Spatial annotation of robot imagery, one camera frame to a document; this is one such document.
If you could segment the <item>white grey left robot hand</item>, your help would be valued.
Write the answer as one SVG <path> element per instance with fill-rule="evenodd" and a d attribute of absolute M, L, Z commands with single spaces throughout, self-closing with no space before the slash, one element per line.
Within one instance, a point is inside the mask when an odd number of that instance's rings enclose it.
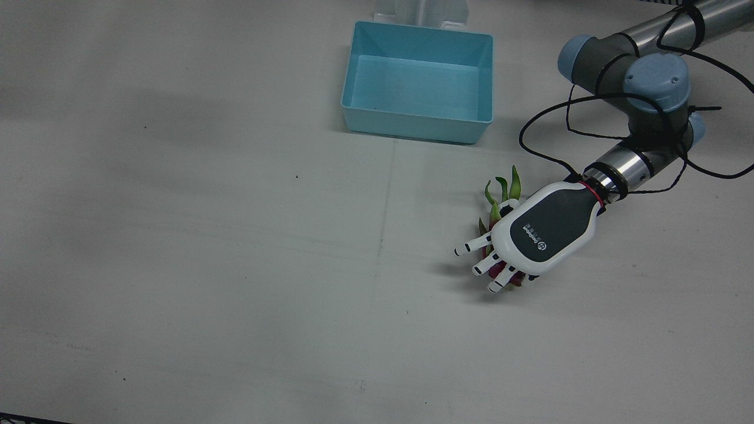
<path fill-rule="evenodd" d="M 605 207 L 600 191 L 589 183 L 556 182 L 520 201 L 493 202 L 488 231 L 454 248 L 460 257 L 486 255 L 472 266 L 488 276 L 488 290 L 499 293 L 549 272 L 593 238 L 596 217 Z"/>

